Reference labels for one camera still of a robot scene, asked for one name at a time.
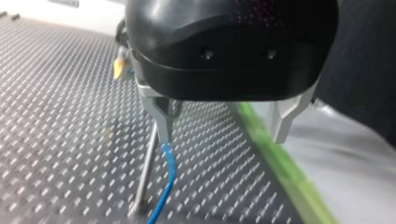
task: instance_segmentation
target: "yellow object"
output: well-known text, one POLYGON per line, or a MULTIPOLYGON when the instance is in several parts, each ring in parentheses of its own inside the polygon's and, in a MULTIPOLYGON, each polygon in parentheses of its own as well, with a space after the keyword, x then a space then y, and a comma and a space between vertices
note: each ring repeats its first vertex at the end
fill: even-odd
POLYGON ((116 59, 113 63, 114 67, 114 79, 119 79, 122 77, 122 71, 124 69, 126 62, 124 60, 116 59))

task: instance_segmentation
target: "metal rod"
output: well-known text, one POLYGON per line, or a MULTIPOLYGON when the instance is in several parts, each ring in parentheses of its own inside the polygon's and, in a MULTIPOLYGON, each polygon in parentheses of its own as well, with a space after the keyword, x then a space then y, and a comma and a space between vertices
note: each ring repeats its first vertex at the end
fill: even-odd
POLYGON ((148 151, 146 153, 145 164, 143 166, 142 175, 140 176, 139 187, 137 189, 136 198, 132 204, 129 214, 135 213, 140 210, 142 202, 146 195, 147 185, 149 183, 149 174, 152 170, 152 163, 154 161, 155 148, 158 146, 157 123, 151 129, 151 135, 148 142, 148 151))

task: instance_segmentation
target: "green strip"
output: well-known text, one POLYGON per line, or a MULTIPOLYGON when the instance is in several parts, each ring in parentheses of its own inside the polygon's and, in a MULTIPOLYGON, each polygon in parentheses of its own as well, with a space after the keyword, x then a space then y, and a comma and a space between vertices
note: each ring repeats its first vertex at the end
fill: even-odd
POLYGON ((306 178, 282 146, 272 141, 251 105, 240 103, 239 113, 247 125, 251 139, 273 169, 303 222, 309 224, 337 223, 321 200, 315 186, 306 178))

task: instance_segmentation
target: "blue cable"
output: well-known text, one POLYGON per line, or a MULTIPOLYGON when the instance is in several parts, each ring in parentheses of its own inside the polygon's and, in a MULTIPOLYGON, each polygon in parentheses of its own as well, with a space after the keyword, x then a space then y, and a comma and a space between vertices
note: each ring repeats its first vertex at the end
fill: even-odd
POLYGON ((163 196, 161 197, 160 201, 157 204, 157 207, 154 210, 154 213, 148 220, 148 224, 154 224, 157 221, 157 218, 160 216, 161 211, 163 210, 163 206, 166 203, 166 199, 168 198, 172 187, 175 182, 177 166, 175 156, 173 155, 171 145, 169 143, 163 144, 163 152, 168 159, 168 167, 169 167, 169 182, 166 185, 165 191, 163 192, 163 196))

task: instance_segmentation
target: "metal grating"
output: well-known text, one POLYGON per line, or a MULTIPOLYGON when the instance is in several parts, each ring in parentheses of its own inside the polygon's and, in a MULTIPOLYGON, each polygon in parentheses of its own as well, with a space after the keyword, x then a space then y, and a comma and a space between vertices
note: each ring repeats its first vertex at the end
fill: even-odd
MULTIPOLYGON (((144 223, 167 181, 157 150, 148 209, 128 218, 151 120, 112 38, 0 20, 1 223, 144 223)), ((234 105, 184 103, 178 178, 160 223, 301 223, 234 105)))

